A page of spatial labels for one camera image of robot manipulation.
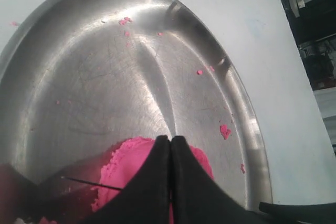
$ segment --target thin wire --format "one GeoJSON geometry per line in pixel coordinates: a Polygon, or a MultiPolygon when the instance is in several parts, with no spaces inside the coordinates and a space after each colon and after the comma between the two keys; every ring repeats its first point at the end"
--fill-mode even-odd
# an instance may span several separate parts
{"type": "Polygon", "coordinates": [[[112,190],[117,190],[117,191],[121,191],[122,190],[122,188],[119,188],[119,187],[102,185],[102,184],[98,184],[98,183],[94,183],[94,182],[90,182],[90,181],[86,181],[86,180],[82,180],[82,179],[77,179],[77,178],[70,178],[70,177],[61,176],[61,179],[72,180],[72,181],[75,181],[75,182],[79,182],[79,183],[83,183],[83,184],[88,184],[88,185],[91,185],[91,186],[99,186],[99,187],[104,187],[104,188],[108,188],[108,189],[112,189],[112,190]]]}

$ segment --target metal tray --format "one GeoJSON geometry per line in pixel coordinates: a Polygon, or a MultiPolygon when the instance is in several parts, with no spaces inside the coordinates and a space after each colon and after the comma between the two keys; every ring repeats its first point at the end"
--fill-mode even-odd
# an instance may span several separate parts
{"type": "Polygon", "coordinates": [[[47,0],[0,59],[0,161],[34,183],[128,137],[184,135],[237,202],[271,202],[248,95],[179,1],[47,0]],[[132,22],[119,24],[125,17],[132,22]],[[227,140],[222,124],[232,130],[227,140]]]}

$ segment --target pink food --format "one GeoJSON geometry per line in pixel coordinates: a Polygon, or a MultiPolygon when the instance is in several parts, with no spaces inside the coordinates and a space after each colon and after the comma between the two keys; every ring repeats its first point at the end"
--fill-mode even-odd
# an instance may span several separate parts
{"type": "Polygon", "coordinates": [[[127,22],[132,22],[132,20],[129,17],[125,17],[124,20],[126,20],[127,22]]]}
{"type": "Polygon", "coordinates": [[[125,20],[125,19],[119,20],[119,25],[121,25],[121,26],[126,25],[126,23],[127,23],[127,20],[125,20]]]}
{"type": "Polygon", "coordinates": [[[229,135],[231,134],[231,130],[225,124],[222,124],[220,127],[220,133],[223,136],[224,140],[227,140],[229,135]]]}
{"type": "MultiPolygon", "coordinates": [[[[151,138],[137,136],[126,140],[119,149],[111,153],[110,162],[102,167],[99,183],[120,188],[125,187],[142,166],[153,145],[154,140],[151,138]]],[[[214,175],[205,153],[201,149],[192,146],[190,148],[200,165],[213,179],[214,175]]],[[[98,191],[98,197],[91,205],[94,212],[119,193],[117,190],[103,187],[93,187],[93,189],[98,191]]]]}
{"type": "Polygon", "coordinates": [[[243,174],[245,174],[244,164],[240,164],[240,170],[243,174]]]}
{"type": "Polygon", "coordinates": [[[20,23],[18,23],[18,22],[16,22],[16,21],[12,21],[10,24],[11,24],[12,26],[19,26],[19,25],[20,25],[20,23]]]}
{"type": "Polygon", "coordinates": [[[42,217],[38,224],[57,224],[54,220],[48,221],[46,217],[42,217]]]}

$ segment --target white table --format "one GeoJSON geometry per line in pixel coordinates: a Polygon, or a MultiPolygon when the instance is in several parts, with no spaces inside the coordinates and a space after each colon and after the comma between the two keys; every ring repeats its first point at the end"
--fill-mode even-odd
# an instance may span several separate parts
{"type": "MultiPolygon", "coordinates": [[[[45,0],[0,0],[0,51],[45,0]]],[[[274,202],[336,201],[336,160],[280,0],[180,0],[210,29],[251,98],[274,202]]]]}

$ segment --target stainless steel tray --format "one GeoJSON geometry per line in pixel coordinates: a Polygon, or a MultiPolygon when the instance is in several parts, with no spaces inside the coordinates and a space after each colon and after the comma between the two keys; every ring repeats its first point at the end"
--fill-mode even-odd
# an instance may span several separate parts
{"type": "Polygon", "coordinates": [[[33,182],[128,137],[178,134],[204,150],[216,182],[241,205],[271,202],[248,95],[179,1],[47,0],[0,59],[0,160],[33,182]],[[132,22],[119,24],[125,17],[132,22]]]}

